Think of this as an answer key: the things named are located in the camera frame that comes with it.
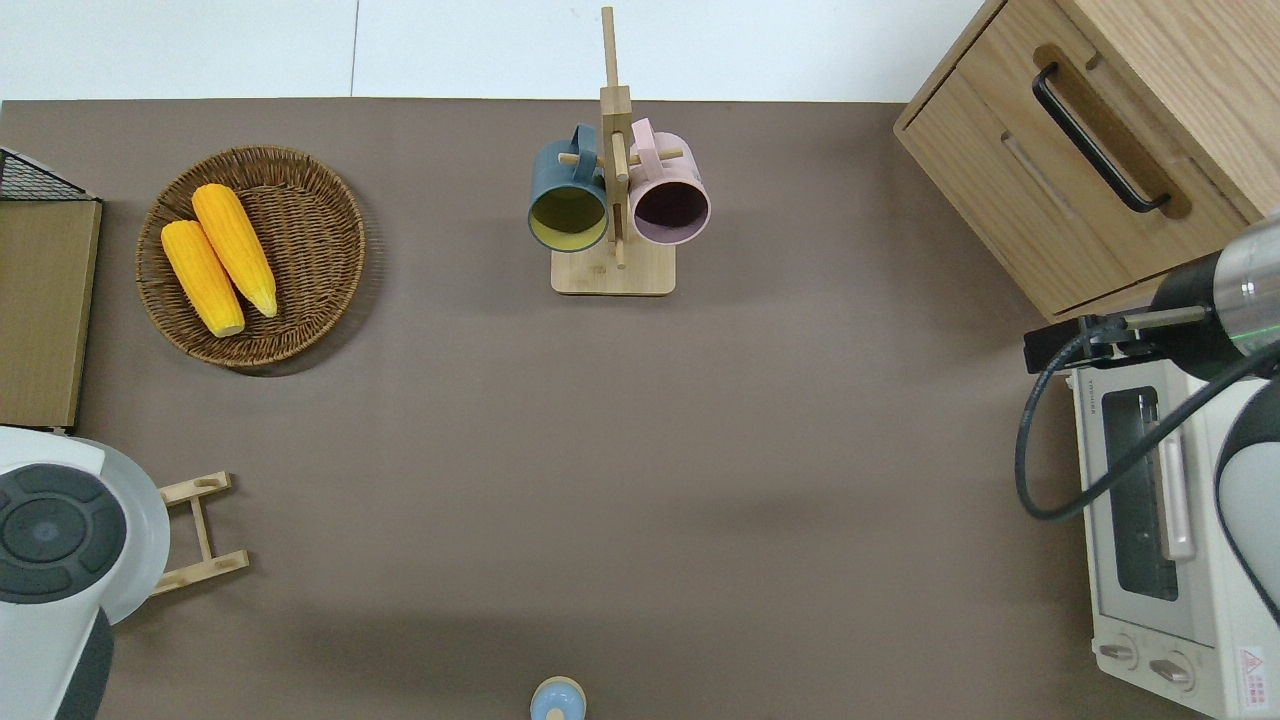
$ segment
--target yellow corn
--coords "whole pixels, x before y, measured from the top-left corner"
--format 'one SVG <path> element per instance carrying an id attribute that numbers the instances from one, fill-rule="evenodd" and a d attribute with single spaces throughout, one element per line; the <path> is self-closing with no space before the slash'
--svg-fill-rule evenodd
<path id="1" fill-rule="evenodd" d="M 257 311 L 275 316 L 275 277 L 266 264 L 262 243 L 244 214 L 236 191 L 225 184 L 204 184 L 191 196 L 196 218 L 227 274 Z"/>
<path id="2" fill-rule="evenodd" d="M 209 332 L 215 337 L 227 337 L 243 331 L 244 311 L 200 223 L 169 223 L 160 231 L 160 245 L 182 283 L 182 291 Z"/>

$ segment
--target pink mug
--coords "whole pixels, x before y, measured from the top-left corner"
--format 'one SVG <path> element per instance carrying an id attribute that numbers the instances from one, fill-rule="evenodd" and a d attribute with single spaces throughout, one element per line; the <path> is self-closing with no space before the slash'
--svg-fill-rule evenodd
<path id="1" fill-rule="evenodd" d="M 698 237 L 710 217 L 710 202 L 689 143 L 669 132 L 653 132 L 649 118 L 631 124 L 636 142 L 631 154 L 631 219 L 640 237 L 659 245 L 680 245 Z M 663 160 L 662 150 L 678 147 L 680 158 Z"/>

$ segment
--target round black button panel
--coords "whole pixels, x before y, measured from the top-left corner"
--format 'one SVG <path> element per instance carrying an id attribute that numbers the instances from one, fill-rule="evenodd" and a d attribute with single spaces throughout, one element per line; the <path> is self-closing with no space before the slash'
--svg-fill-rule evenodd
<path id="1" fill-rule="evenodd" d="M 0 475 L 0 601 L 83 591 L 115 565 L 124 534 L 119 502 L 83 470 L 38 464 Z"/>

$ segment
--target toaster oven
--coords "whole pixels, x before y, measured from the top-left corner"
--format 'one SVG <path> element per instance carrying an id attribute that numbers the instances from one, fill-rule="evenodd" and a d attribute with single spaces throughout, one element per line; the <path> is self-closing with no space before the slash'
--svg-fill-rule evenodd
<path id="1" fill-rule="evenodd" d="M 1069 383 L 1083 487 L 1203 384 L 1167 360 L 1082 368 Z M 1220 719 L 1280 719 L 1280 628 L 1213 500 L 1222 441 L 1262 386 L 1229 387 L 1084 512 L 1098 667 Z"/>

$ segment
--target mug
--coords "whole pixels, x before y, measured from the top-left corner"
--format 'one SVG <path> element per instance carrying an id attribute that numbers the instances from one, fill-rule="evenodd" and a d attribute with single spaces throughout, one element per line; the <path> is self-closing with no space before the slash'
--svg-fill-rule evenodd
<path id="1" fill-rule="evenodd" d="M 678 245 L 698 237 L 710 217 L 710 202 L 689 143 L 669 132 L 653 132 L 649 118 L 631 124 L 631 219 L 640 237 L 659 245 Z M 678 147 L 684 155 L 662 160 L 660 150 Z"/>
<path id="2" fill-rule="evenodd" d="M 577 155 L 577 164 L 561 163 L 561 152 Z M 529 202 L 529 229 L 538 242 L 577 252 L 604 237 L 608 201 L 595 159 L 595 128 L 586 124 L 577 126 L 572 140 L 557 140 L 538 154 Z"/>

